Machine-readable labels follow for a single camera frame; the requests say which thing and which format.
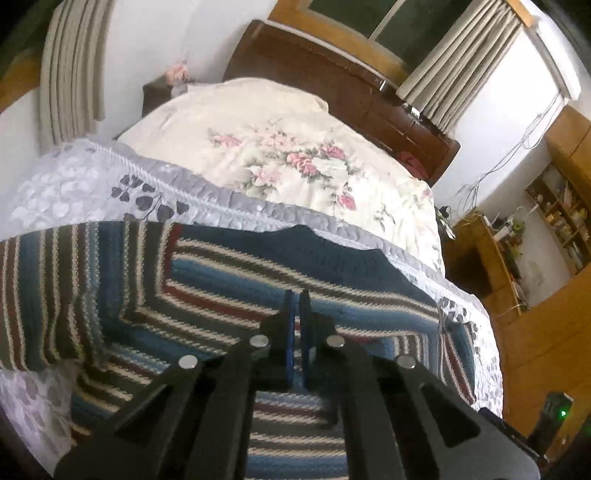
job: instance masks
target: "bed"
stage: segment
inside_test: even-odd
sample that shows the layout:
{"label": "bed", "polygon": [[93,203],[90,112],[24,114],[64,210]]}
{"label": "bed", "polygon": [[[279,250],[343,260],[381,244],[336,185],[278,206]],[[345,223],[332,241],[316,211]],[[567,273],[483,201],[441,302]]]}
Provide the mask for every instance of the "bed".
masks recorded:
{"label": "bed", "polygon": [[[308,55],[314,73],[295,74],[310,65]],[[394,158],[417,159],[432,184],[459,146],[388,97],[377,78],[309,40],[253,22],[228,82],[190,87],[118,142],[77,140],[42,158],[6,193],[0,235],[123,219],[250,231],[303,224],[337,244],[380,249],[437,302],[442,322],[470,326],[473,407],[500,415],[488,315],[445,279],[431,190]],[[0,402],[49,472],[71,446],[77,369],[0,372]]]}

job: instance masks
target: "black device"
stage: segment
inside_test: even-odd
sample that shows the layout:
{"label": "black device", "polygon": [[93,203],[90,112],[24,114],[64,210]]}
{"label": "black device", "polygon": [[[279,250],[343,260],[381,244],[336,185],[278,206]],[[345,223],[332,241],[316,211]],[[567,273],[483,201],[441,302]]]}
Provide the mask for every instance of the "black device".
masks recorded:
{"label": "black device", "polygon": [[565,393],[550,392],[546,396],[538,423],[527,439],[528,445],[539,455],[543,456],[550,448],[572,405],[573,399]]}
{"label": "black device", "polygon": [[[293,384],[295,295],[220,358],[169,367],[57,465],[57,480],[244,477],[257,390]],[[300,295],[305,386],[342,417],[352,480],[535,480],[536,453],[411,356],[370,356]]]}

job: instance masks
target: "beige curtain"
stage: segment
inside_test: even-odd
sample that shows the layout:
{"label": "beige curtain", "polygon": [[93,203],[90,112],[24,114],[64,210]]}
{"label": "beige curtain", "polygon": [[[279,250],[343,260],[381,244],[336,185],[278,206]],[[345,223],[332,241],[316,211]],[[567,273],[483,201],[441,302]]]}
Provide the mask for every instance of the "beige curtain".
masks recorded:
{"label": "beige curtain", "polygon": [[521,28],[505,0],[474,0],[397,95],[448,134]]}

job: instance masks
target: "blue striped blanket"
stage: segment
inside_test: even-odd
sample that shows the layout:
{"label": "blue striped blanket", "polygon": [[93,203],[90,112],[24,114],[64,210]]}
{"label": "blue striped blanket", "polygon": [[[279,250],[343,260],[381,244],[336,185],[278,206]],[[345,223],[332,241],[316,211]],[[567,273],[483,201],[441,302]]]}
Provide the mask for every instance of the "blue striped blanket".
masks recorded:
{"label": "blue striped blanket", "polygon": [[[0,258],[1,367],[83,363],[72,398],[75,443],[179,357],[209,359],[250,337],[281,309],[286,290],[308,289],[313,309],[371,354],[414,355],[475,400],[469,326],[444,325],[436,303],[381,251],[342,247],[305,226],[255,233],[83,223],[1,242]],[[299,375],[290,393],[258,393],[247,476],[345,477],[342,427],[331,418]]]}

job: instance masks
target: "electrical cable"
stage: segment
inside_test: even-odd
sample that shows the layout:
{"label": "electrical cable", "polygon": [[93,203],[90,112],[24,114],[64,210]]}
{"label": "electrical cable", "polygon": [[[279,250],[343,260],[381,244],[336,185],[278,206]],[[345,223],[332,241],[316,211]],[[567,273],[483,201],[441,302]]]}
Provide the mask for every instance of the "electrical cable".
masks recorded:
{"label": "electrical cable", "polygon": [[548,115],[548,113],[550,113],[550,111],[552,110],[552,106],[556,103],[556,101],[559,98],[560,98],[560,92],[557,92],[556,95],[554,96],[554,98],[552,99],[552,101],[550,102],[550,104],[548,105],[548,107],[546,107],[546,109],[542,113],[539,113],[534,118],[534,120],[527,126],[523,136],[521,137],[521,140],[515,146],[513,146],[513,148],[511,148],[507,152],[507,154],[491,170],[489,170],[485,174],[483,174],[472,185],[470,185],[470,186],[464,185],[460,190],[458,190],[456,195],[460,194],[460,192],[462,192],[463,190],[468,189],[467,196],[466,196],[464,203],[463,203],[463,211],[464,212],[471,212],[478,205],[478,193],[480,191],[480,184],[484,181],[484,179],[486,179],[489,175],[492,175],[493,173],[496,173],[496,172],[502,170],[503,168],[505,168],[511,162],[511,160],[515,157],[516,153],[521,148],[525,148],[528,151],[533,150],[542,142],[542,140],[544,138],[544,134],[546,133],[546,130],[548,130],[548,128],[550,127],[555,114],[559,111],[560,108],[562,108],[564,106],[564,99],[562,102],[558,103],[558,107],[552,113],[552,115],[550,115],[550,119],[548,121],[548,124],[547,124],[546,128],[544,129],[543,133],[540,135],[540,138],[538,139],[538,141],[535,143],[535,145],[530,147],[529,145],[526,144],[528,142],[528,140],[530,139],[530,136],[541,125],[544,117],[546,117],[546,115]]}

